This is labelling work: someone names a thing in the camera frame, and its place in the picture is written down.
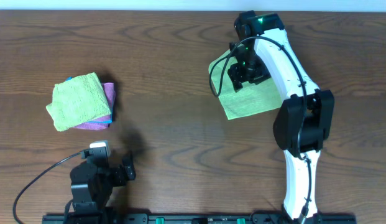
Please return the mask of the green microfiber cloth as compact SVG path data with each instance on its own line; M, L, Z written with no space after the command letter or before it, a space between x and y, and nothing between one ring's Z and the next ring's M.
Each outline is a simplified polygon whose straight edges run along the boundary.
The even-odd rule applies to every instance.
M212 61L208 67L208 71L212 73L211 83L213 88L217 90L219 84L222 84L221 94L218 99L228 120L243 118L281 107L282 100L272 78L258 85L245 82L242 84L243 88L238 92L234 91L228 74L225 73L223 81L220 80L228 53L229 51L223 53Z

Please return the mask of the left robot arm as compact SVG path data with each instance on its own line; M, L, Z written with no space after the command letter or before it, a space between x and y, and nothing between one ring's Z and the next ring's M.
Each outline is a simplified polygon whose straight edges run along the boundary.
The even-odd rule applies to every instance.
M122 164L111 167L104 149L82 152L83 163L70 172L73 199L65 207L63 223L122 223L115 209L106 204L113 188L136 179L133 156L128 153Z

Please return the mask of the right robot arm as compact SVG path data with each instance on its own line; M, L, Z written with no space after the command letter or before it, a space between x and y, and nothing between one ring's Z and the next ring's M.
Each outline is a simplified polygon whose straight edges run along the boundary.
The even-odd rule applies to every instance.
M334 96L329 90L321 90L307 75L278 14L242 12L234 28L239 42L229 45L229 55L237 62L227 69L234 91L241 90L245 82L257 85L272 78L282 100L273 135L286 160L286 220L314 222L318 212L316 164L329 136Z

